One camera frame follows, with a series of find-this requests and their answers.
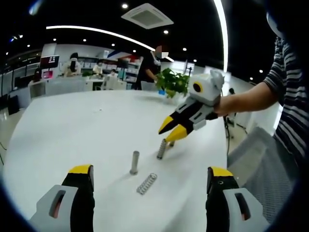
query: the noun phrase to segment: white counter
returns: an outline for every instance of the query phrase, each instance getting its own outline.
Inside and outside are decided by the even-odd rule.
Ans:
[[[209,166],[226,167],[223,120],[209,121],[156,159],[162,122],[175,106],[157,93],[93,91],[34,100],[11,138],[3,171],[8,195],[30,219],[36,202],[70,168],[94,165],[94,231],[206,230]],[[132,153],[139,173],[129,175]],[[144,196],[136,188],[158,178]]]

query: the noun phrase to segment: person in black shirt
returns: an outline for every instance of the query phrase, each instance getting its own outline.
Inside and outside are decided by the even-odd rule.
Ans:
[[[157,80],[156,75],[161,71],[162,51],[167,52],[165,46],[158,46],[155,51],[150,51],[144,56],[144,60],[140,66],[140,72],[137,77],[135,89],[140,90],[141,81],[153,83]]]

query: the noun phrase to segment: metal spring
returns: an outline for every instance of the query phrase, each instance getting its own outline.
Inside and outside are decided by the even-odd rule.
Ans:
[[[136,189],[136,192],[138,192],[140,195],[144,195],[156,179],[157,179],[157,175],[154,173],[151,173],[146,178],[146,180]]]
[[[156,156],[158,158],[158,160],[163,158],[163,155],[164,155],[164,152],[165,152],[165,148],[166,148],[166,144],[167,144],[166,140],[163,139],[162,143],[160,145],[159,151],[158,151],[158,155]]]

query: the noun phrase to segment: metal pin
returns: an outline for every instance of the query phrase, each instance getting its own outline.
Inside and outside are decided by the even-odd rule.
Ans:
[[[169,146],[173,147],[175,145],[175,141],[169,143]]]
[[[140,153],[138,151],[134,151],[133,152],[133,157],[132,157],[132,167],[130,170],[130,174],[131,175],[136,175],[137,174],[137,164],[139,162],[139,157],[140,157]]]
[[[163,158],[163,155],[164,155],[164,152],[165,152],[165,148],[166,148],[166,144],[167,144],[166,140],[163,139],[162,143],[161,143],[161,146],[160,146],[160,149],[158,151],[158,155],[156,156],[158,160]]]

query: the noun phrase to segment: monitor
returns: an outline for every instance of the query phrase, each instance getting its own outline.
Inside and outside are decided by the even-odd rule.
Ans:
[[[58,67],[59,56],[47,56],[41,57],[40,68],[41,69],[51,69]]]
[[[117,64],[118,68],[127,69],[128,65],[129,65],[129,61],[128,60],[118,59],[118,64]]]

